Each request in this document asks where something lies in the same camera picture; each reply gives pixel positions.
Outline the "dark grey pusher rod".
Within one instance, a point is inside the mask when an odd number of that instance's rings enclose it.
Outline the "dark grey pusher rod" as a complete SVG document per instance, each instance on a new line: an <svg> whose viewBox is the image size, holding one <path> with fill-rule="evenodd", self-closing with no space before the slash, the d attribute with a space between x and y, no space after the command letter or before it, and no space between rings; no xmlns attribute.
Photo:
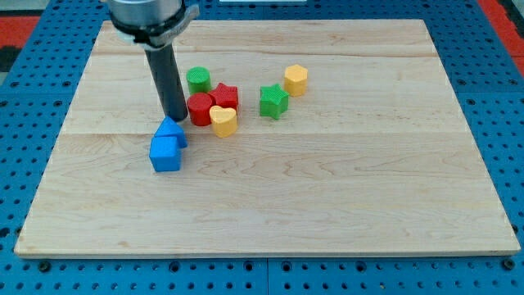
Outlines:
<svg viewBox="0 0 524 295"><path fill-rule="evenodd" d="M172 46L145 53L165 116L175 122L185 120L187 104Z"/></svg>

